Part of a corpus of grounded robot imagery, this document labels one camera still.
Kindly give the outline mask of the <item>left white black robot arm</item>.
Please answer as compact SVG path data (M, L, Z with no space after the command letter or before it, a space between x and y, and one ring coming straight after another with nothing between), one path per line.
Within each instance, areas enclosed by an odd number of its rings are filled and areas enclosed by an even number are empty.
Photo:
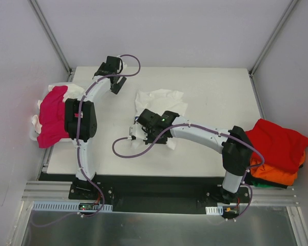
M98 186L92 182L96 175L90 143L97 132L95 101L106 92L118 94L126 77L120 77L124 69L120 56L108 56L93 77L93 82L77 98L65 101L64 129L68 133L77 157L76 182L82 184L81 194L87 199L98 195Z

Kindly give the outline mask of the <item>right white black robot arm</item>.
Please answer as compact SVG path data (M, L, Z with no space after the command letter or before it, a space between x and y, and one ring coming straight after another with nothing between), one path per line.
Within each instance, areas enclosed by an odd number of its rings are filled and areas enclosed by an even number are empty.
M184 116L172 111L163 115L145 109L136 119L146 134L146 144L166 144L169 138L186 139L206 146L222 155L225 169L223 183L213 188L209 195L217 202L230 204L239 196L239 186L243 181L253 153L253 145L241 127L231 130L209 128L192 123Z

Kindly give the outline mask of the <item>white daisy print t-shirt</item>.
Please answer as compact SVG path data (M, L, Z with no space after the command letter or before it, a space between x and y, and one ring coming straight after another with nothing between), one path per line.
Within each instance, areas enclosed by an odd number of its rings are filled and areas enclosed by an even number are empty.
M183 95L183 92L166 89L150 92L138 90L135 98L136 114L134 120L138 119L144 109L159 115L162 115L165 111L172 111L184 116L188 104L183 101Z

